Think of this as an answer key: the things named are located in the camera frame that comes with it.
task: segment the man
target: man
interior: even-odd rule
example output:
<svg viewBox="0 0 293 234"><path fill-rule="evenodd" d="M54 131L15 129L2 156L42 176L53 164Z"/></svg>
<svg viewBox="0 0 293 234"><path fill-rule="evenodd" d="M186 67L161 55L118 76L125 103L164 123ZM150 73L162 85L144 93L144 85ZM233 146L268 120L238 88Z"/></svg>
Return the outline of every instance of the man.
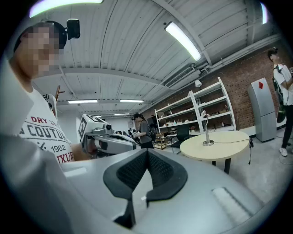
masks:
<svg viewBox="0 0 293 234"><path fill-rule="evenodd" d="M282 101L286 112L286 128L283 138L283 143L280 150L282 156L288 155L286 146L293 127L293 80L290 71L286 65L280 64L280 58L277 53L277 49L273 48L268 51L269 59L274 63L274 79L277 82L278 87L282 93Z"/></svg>
<svg viewBox="0 0 293 234"><path fill-rule="evenodd" d="M32 80L56 65L59 49L64 48L66 37L62 25L54 21L40 22L27 28L15 44L14 54L9 61L10 71L5 74L9 79L17 79L33 101L19 129L19 136L34 142L42 150L52 152L59 163L87 160L89 157L82 151L81 144L71 144L66 138L48 103L33 88ZM89 152L95 150L91 141Z"/></svg>
<svg viewBox="0 0 293 234"><path fill-rule="evenodd" d="M147 124L147 121L141 114L134 114L133 119L135 120L136 123L139 124L139 131L140 133L134 135L135 138L140 137L141 142L140 146L141 148L151 148L153 149L154 146L152 145L152 138L149 136L149 126Z"/></svg>

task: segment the black pants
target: black pants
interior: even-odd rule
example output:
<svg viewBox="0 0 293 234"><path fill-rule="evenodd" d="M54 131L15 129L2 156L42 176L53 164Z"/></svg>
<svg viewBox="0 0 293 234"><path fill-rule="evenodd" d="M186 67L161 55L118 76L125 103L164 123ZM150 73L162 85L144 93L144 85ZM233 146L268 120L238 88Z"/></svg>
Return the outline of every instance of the black pants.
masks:
<svg viewBox="0 0 293 234"><path fill-rule="evenodd" d="M139 143L142 149L153 149L154 146L152 145L152 142L145 142L145 143Z"/></svg>
<svg viewBox="0 0 293 234"><path fill-rule="evenodd" d="M286 148L288 140L290 139L292 128L293 128L293 105L292 106L284 106L286 111L286 128L283 138L282 148Z"/></svg>

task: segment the brick wall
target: brick wall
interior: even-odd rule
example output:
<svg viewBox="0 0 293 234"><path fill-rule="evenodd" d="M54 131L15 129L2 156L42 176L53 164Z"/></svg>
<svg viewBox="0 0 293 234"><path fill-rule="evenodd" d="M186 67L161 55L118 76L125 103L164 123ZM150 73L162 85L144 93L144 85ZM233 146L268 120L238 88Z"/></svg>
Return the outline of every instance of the brick wall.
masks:
<svg viewBox="0 0 293 234"><path fill-rule="evenodd" d="M237 61L209 74L208 76L201 79L202 86L201 88L205 88L210 86L216 82L218 82L218 76L221 78L225 88L227 90L228 96L231 101L232 109L234 112L234 117L236 121L237 129L248 128L254 126L254 116L252 112L252 106L250 103L250 99L248 96L247 89L251 82L259 80L261 78L266 78L266 81L270 87L272 98L274 101L276 114L278 112L279 104L277 101L277 96L275 95L272 76L273 76L273 62L268 59L267 51L273 46L279 49L279 56L281 62L286 64L288 67L293 67L293 62L289 57L289 54L286 52L284 45L281 42L274 43L273 45L264 47L260 50L257 50L247 56L238 59ZM171 104L175 101L178 101L188 95L188 92L192 90L193 92L197 92L200 89L196 88L194 84L189 85L188 87L180 90L174 95L168 97L167 99L161 101L150 109L146 110L142 114L145 118L150 118L155 114L154 109L160 109L166 106L168 103ZM222 92L216 91L209 95L203 96L201 98L201 103L214 100L218 97L222 96ZM192 103L186 103L184 106L179 108L175 108L172 110L172 113L179 112L184 110L186 106L192 105ZM221 104L215 104L213 106L208 106L204 108L208 113L213 113L225 108L225 102ZM175 117L175 121L180 119L194 119L194 113L187 113L185 115ZM218 123L231 123L231 118L229 116L223 116L215 119L211 119L209 121L209 125L214 125Z"/></svg>

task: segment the white t-shirt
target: white t-shirt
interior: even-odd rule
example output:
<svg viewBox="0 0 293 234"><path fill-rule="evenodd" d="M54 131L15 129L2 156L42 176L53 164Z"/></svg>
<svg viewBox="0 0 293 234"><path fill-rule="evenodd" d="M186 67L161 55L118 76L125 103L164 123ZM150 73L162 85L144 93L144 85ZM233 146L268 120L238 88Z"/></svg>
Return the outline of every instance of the white t-shirt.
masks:
<svg viewBox="0 0 293 234"><path fill-rule="evenodd" d="M22 125L19 136L34 142L42 150L55 154L59 163L74 161L71 142L61 130L48 102L35 89L27 94L34 101L34 105Z"/></svg>
<svg viewBox="0 0 293 234"><path fill-rule="evenodd" d="M281 70L281 73L279 73L277 69L274 69L274 78L278 82L280 89L283 93L284 105L291 106L293 105L293 85L291 85L289 89L287 90L285 87L283 87L281 83L283 83L284 81L288 82L290 78L292 77L292 75L286 65L278 64L278 67Z"/></svg>

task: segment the fluorescent light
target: fluorescent light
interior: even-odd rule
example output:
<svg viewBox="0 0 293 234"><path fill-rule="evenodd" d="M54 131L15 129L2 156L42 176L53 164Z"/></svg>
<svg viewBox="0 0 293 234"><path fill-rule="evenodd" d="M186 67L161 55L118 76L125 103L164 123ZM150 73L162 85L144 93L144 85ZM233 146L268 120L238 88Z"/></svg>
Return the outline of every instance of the fluorescent light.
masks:
<svg viewBox="0 0 293 234"><path fill-rule="evenodd" d="M103 0L43 0L32 6L29 11L29 17L32 18L37 14L58 6L76 3L101 3L102 1Z"/></svg>
<svg viewBox="0 0 293 234"><path fill-rule="evenodd" d="M92 100L74 100L74 101L68 101L69 104L77 104L77 103L97 103L98 101L95 99Z"/></svg>
<svg viewBox="0 0 293 234"><path fill-rule="evenodd" d="M114 115L129 115L129 113L125 113L125 114L114 114Z"/></svg>
<svg viewBox="0 0 293 234"><path fill-rule="evenodd" d="M267 17L267 9L266 6L263 3L260 3L261 10L262 10L262 24L267 23L268 17Z"/></svg>
<svg viewBox="0 0 293 234"><path fill-rule="evenodd" d="M201 54L195 48L194 44L175 23L170 22L165 27L165 30L170 33L177 41L179 41L196 61L201 58Z"/></svg>
<svg viewBox="0 0 293 234"><path fill-rule="evenodd" d="M143 100L133 100L133 99L120 99L120 102L144 102Z"/></svg>

